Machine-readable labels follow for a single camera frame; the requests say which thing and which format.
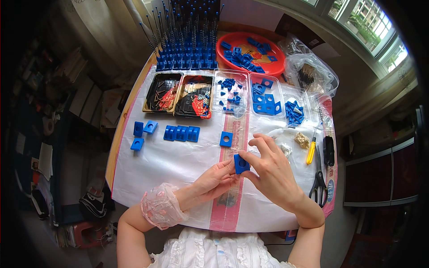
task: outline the scissors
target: scissors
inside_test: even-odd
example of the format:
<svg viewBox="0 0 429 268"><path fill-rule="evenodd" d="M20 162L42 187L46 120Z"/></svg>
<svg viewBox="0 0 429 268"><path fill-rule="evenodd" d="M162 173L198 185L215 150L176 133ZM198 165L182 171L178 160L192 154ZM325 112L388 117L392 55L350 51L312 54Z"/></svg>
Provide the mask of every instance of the scissors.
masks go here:
<svg viewBox="0 0 429 268"><path fill-rule="evenodd" d="M328 200L328 188L326 187L325 180L323 179L322 162L320 160L319 146L317 146L316 153L317 153L317 156L316 156L317 169L316 169L316 175L314 178L313 188L310 192L309 197L311 198L311 195L315 193L314 200L316 201L316 203L319 204L321 208L323 208L323 206L326 204L326 201ZM320 187L320 200L317 201L317 191L319 190L319 187Z"/></svg>

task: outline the round red tray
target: round red tray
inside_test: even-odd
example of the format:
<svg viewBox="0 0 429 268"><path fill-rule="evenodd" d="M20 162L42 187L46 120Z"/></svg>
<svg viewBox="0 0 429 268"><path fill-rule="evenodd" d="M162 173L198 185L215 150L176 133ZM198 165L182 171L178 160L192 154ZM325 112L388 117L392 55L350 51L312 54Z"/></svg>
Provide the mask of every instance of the round red tray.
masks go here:
<svg viewBox="0 0 429 268"><path fill-rule="evenodd" d="M261 44L268 43L271 47L271 51L267 51L267 55L262 55L255 46L247 42L248 37L253 38L255 41L258 41ZM221 43L223 41L231 45L231 51L234 47L239 47L242 49L242 54L250 54L254 58L252 63L255 66L261 66L262 69L264 69L266 75L279 76L284 72L284 64L286 57L284 56L283 52L278 48L278 46L276 46L276 44L274 44L267 38L254 33L237 32L229 33L221 37L217 42L216 52L221 61L223 61L231 69L250 72L246 68L236 66L224 57L224 50L227 49L221 46ZM268 59L268 56L275 56L277 61L270 61Z"/></svg>

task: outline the cabinet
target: cabinet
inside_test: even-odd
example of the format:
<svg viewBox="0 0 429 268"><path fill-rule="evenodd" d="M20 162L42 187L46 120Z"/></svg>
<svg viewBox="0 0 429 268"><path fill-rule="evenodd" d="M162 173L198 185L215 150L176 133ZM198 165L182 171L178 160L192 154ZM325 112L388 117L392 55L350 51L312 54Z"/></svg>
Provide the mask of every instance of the cabinet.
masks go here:
<svg viewBox="0 0 429 268"><path fill-rule="evenodd" d="M414 138L382 152L346 163L344 206L400 205L417 199Z"/></svg>

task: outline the curtain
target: curtain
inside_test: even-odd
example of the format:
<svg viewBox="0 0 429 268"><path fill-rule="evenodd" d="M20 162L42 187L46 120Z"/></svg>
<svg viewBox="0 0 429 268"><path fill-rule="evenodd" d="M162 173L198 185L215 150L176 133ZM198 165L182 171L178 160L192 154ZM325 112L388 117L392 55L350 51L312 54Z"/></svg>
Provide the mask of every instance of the curtain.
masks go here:
<svg viewBox="0 0 429 268"><path fill-rule="evenodd" d="M413 62L407 56L383 79L364 89L334 116L335 134L345 136L387 115L417 86Z"/></svg>
<svg viewBox="0 0 429 268"><path fill-rule="evenodd" d="M132 80L152 53L150 15L142 0L60 0L59 11L99 69L119 85ZM58 32L58 38L69 33Z"/></svg>

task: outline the red cabinet door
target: red cabinet door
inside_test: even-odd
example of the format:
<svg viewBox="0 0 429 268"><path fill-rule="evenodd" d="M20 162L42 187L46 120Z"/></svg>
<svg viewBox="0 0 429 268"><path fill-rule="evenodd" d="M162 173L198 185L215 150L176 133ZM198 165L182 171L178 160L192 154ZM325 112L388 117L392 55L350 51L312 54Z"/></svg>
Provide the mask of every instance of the red cabinet door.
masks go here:
<svg viewBox="0 0 429 268"><path fill-rule="evenodd" d="M392 200L418 194L420 174L417 170L414 143L393 152Z"/></svg>
<svg viewBox="0 0 429 268"><path fill-rule="evenodd" d="M392 154L346 166L344 202L390 201Z"/></svg>

